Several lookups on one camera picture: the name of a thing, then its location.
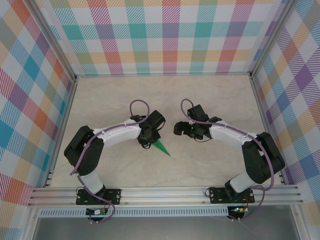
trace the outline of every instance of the green object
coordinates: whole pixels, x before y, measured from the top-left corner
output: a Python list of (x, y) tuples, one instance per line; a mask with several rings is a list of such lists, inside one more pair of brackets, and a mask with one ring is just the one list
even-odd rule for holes
[(156, 141), (155, 143), (152, 143), (152, 145), (155, 146), (157, 149), (161, 150), (162, 152), (164, 152), (165, 154), (167, 154), (168, 156), (170, 156), (165, 146), (163, 146), (163, 144), (159, 140)]

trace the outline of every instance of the plaid fabric backdrop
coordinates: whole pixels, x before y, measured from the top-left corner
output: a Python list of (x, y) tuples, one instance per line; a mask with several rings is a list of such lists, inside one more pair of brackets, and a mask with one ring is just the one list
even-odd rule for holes
[(71, 80), (23, 0), (0, 1), (0, 239), (17, 239), (53, 153)]
[(289, 182), (320, 235), (320, 0), (299, 1), (256, 83)]
[(85, 75), (246, 73), (285, 1), (37, 0)]

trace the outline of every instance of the marble surface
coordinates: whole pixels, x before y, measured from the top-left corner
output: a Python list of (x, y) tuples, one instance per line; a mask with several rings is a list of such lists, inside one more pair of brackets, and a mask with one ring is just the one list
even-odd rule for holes
[[(63, 155), (77, 130), (84, 125), (103, 128), (122, 123), (130, 117), (129, 104), (135, 99), (147, 101), (151, 111), (158, 110), (166, 118), (160, 140), (171, 156), (154, 146), (143, 149), (136, 139), (105, 149), (97, 171), (106, 186), (217, 186), (244, 171), (241, 149), (214, 139), (198, 143), (173, 134), (175, 123), (186, 121), (180, 110), (183, 98), (201, 104), (209, 117), (220, 117), (244, 131), (264, 131), (246, 75), (80, 78), (51, 187), (80, 186), (75, 175), (70, 176), (73, 167)], [(145, 113), (142, 103), (133, 105), (133, 114)]]

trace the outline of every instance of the metal extrusion rail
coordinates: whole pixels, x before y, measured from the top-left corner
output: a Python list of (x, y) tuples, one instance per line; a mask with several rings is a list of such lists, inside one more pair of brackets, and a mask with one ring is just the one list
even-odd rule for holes
[[(122, 187), (120, 205), (122, 208), (141, 207), (205, 207), (236, 206), (236, 203), (210, 204), (204, 195), (208, 186), (182, 187)], [(29, 206), (33, 208), (83, 208), (76, 205), (76, 187), (35, 188)], [(255, 203), (258, 205), (262, 191), (253, 190)], [(302, 196), (296, 185), (275, 185), (265, 193), (263, 205), (299, 205)], [(88, 208), (101, 208), (103, 205), (88, 205)]]

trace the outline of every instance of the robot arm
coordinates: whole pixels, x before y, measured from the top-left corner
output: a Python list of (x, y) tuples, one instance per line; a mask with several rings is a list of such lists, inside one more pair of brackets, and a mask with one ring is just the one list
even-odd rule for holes
[(174, 126), (174, 134), (182, 135), (183, 133), (190, 138), (200, 140), (203, 139), (203, 136), (206, 136), (209, 139), (220, 140), (231, 146), (242, 148), (245, 171), (225, 183), (224, 190), (230, 201), (236, 199), (246, 189), (256, 184), (262, 184), (271, 177), (266, 156), (264, 156), (259, 146), (248, 135), (258, 140), (266, 150), (274, 173), (279, 172), (285, 167), (285, 162), (270, 134), (263, 132), (261, 134), (248, 133), (248, 135), (243, 135), (226, 128), (227, 124), (225, 121), (218, 117), (209, 118), (201, 105), (188, 109), (187, 114), (195, 121), (217, 123), (218, 125), (181, 121)]
[[(145, 149), (149, 148), (151, 144), (160, 139), (158, 127), (164, 124), (165, 118), (157, 110), (153, 111), (146, 121), (139, 125), (128, 124), (137, 123), (145, 116), (135, 115), (126, 120), (120, 126), (114, 129), (107, 130), (98, 135), (87, 148), (82, 158), (81, 164), (77, 169), (77, 174), (81, 178), (84, 185), (94, 194), (103, 191), (104, 185), (101, 182), (96, 168), (103, 149), (107, 149), (115, 144), (129, 139), (137, 139), (141, 146)], [(64, 151), (64, 156), (69, 163), (75, 167), (86, 143), (95, 134), (107, 129), (96, 128), (90, 129), (88, 126), (81, 127), (75, 134), (69, 145)]]

